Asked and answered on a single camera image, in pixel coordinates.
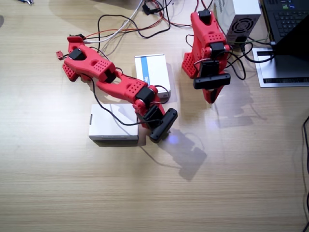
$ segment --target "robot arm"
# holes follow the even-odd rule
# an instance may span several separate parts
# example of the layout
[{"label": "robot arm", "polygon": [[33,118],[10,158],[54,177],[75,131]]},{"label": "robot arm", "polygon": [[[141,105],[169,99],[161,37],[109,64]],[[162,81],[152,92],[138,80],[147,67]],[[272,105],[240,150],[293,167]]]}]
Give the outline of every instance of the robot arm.
[{"label": "robot arm", "polygon": [[185,53],[182,68],[194,88],[203,89],[205,100],[214,103],[223,86],[230,84],[230,75],[223,70],[230,47],[213,12],[208,10],[191,14],[194,43],[191,53]]},{"label": "robot arm", "polygon": [[[63,70],[71,81],[79,76],[84,81],[89,78],[98,79],[97,87],[113,97],[126,100],[133,104],[142,125],[151,130],[150,139],[158,143],[169,131],[178,117],[175,109],[164,111],[155,86],[128,77],[116,70],[115,65],[102,58],[96,51],[87,47],[80,36],[69,36],[69,57],[64,60]],[[119,84],[113,81],[119,78]]]}]

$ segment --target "wooden table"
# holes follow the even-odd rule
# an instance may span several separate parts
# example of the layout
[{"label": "wooden table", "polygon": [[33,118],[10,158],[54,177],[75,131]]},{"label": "wooden table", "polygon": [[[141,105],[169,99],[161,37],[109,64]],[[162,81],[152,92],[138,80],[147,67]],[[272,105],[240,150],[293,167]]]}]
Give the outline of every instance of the wooden table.
[{"label": "wooden table", "polygon": [[[37,0],[30,7],[1,1],[0,231],[301,231],[308,88],[262,89],[255,66],[245,61],[247,80],[229,70],[231,85],[216,104],[207,104],[181,69],[191,29],[173,27],[148,40],[131,33],[106,50],[116,48],[109,58],[128,75],[135,75],[134,56],[166,54],[173,81],[165,108],[179,112],[168,139],[153,144],[144,130],[138,146],[88,138],[96,103],[91,87],[70,82],[55,51],[67,50],[69,34],[96,32],[100,15],[130,16],[137,4]],[[195,5],[175,0],[172,21],[190,23]],[[142,12],[136,17],[139,27],[156,20]],[[106,17],[101,28],[122,22]],[[266,34],[261,18],[252,37]],[[115,102],[104,93],[99,98]]]}]

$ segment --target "laptop keyboard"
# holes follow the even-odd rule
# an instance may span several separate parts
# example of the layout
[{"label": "laptop keyboard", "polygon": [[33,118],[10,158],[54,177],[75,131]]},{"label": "laptop keyboard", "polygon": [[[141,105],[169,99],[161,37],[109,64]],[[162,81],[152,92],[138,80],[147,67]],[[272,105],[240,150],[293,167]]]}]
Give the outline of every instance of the laptop keyboard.
[{"label": "laptop keyboard", "polygon": [[307,11],[275,12],[274,16],[280,36],[286,36],[287,33],[295,28],[307,15]]}]

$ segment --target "small white box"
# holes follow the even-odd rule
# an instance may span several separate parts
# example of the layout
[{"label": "small white box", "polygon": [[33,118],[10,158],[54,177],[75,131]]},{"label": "small white box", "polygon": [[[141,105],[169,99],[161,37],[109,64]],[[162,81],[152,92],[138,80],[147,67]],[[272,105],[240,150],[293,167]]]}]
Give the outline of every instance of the small white box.
[{"label": "small white box", "polygon": [[[102,105],[112,111],[124,123],[133,124],[137,122],[137,116],[131,104]],[[93,141],[137,141],[139,139],[139,128],[138,125],[124,126],[120,124],[109,112],[95,104],[91,107],[89,138]]]},{"label": "small white box", "polygon": [[158,87],[158,96],[167,98],[170,95],[169,73],[164,54],[135,57],[137,78],[148,85],[160,85],[168,90]]}]

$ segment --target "cooling fan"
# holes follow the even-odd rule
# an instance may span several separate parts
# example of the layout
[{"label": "cooling fan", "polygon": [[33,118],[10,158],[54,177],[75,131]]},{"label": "cooling fan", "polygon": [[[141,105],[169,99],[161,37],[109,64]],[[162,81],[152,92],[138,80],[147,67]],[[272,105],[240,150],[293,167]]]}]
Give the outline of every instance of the cooling fan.
[{"label": "cooling fan", "polygon": [[215,0],[217,20],[230,44],[246,41],[261,16],[258,0]]},{"label": "cooling fan", "polygon": [[254,21],[252,19],[242,18],[233,24],[232,31],[233,33],[241,34],[249,30],[252,30],[253,26],[254,26]]}]

